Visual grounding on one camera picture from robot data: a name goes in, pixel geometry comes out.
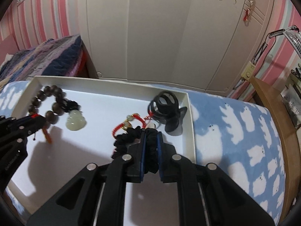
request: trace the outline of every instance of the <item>electrical socket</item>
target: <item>electrical socket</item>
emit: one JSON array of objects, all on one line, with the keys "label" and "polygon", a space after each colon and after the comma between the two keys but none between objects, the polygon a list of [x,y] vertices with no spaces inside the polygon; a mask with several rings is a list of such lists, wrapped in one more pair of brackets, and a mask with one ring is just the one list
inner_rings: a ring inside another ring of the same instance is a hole
[{"label": "electrical socket", "polygon": [[241,77],[246,79],[247,81],[250,80],[250,78],[253,76],[254,70],[256,69],[256,66],[251,63],[251,61],[248,62],[245,69],[241,73]]}]

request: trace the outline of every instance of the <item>wall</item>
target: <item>wall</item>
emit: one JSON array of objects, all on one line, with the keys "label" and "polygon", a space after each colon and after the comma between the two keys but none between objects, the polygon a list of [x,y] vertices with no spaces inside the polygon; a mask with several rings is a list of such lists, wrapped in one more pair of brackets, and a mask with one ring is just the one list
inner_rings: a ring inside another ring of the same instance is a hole
[{"label": "wall", "polygon": [[[275,0],[267,33],[291,25],[301,29],[301,17],[296,8],[290,0]],[[277,37],[269,41],[265,53],[258,61],[255,76],[282,91],[290,70],[298,63],[301,63],[301,59],[289,41],[284,36]],[[248,101],[253,93],[253,87],[246,82],[231,97]]]},{"label": "wall", "polygon": [[77,0],[14,0],[0,22],[0,43],[13,34],[19,49],[78,33]]}]

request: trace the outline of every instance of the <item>wooden board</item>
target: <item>wooden board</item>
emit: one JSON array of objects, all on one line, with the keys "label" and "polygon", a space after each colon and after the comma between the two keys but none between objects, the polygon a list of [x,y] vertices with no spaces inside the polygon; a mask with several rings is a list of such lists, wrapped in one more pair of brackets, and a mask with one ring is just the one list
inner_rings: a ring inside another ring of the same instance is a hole
[{"label": "wooden board", "polygon": [[280,91],[267,83],[252,77],[250,80],[264,107],[275,122],[281,140],[284,169],[286,174],[283,209],[280,222],[287,215],[291,203],[297,196],[301,176],[301,159],[296,129],[282,103]]}]

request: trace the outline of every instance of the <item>plastic bag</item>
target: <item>plastic bag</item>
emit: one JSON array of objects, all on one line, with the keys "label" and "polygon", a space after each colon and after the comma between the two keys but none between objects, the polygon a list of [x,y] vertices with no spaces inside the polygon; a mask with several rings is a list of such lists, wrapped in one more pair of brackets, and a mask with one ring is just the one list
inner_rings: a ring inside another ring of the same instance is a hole
[{"label": "plastic bag", "polygon": [[301,125],[301,99],[292,85],[289,86],[282,102],[285,104],[295,128],[299,128]]}]

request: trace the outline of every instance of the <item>white tray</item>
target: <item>white tray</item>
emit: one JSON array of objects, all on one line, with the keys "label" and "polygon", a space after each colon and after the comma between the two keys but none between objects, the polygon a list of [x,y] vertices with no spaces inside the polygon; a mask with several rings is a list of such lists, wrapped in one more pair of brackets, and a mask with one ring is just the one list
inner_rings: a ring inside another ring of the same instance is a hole
[{"label": "white tray", "polygon": [[[148,103],[162,91],[147,85],[109,80],[72,77],[35,77],[28,85],[12,116],[27,115],[32,97],[44,86],[57,85],[66,92],[66,98],[78,102],[87,125],[79,131],[66,128],[68,114],[59,117],[59,122],[49,129],[53,144],[49,145],[41,131],[36,141],[28,138],[28,157],[19,167],[9,188],[19,202],[34,213],[53,194],[88,163],[110,163],[114,150],[112,130],[124,121],[127,115],[147,115]],[[164,141],[175,146],[177,153],[195,162],[195,142],[191,109],[187,93],[176,92],[180,106],[188,108],[183,119],[183,134],[171,136],[162,131]],[[39,108],[44,115],[52,109],[55,98],[47,98]],[[133,127],[139,121],[132,122]],[[146,174],[142,184],[127,184],[124,225],[179,225],[176,184],[162,184],[158,174]]]}]

